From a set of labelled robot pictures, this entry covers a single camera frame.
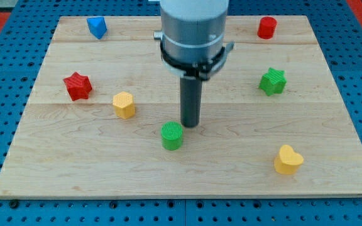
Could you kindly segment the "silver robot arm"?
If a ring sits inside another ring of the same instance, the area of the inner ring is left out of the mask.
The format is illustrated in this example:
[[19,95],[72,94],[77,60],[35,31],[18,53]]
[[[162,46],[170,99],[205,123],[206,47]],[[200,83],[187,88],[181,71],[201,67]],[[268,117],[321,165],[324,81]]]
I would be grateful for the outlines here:
[[228,0],[161,0],[162,60],[180,78],[206,81],[224,66],[234,42],[223,43]]

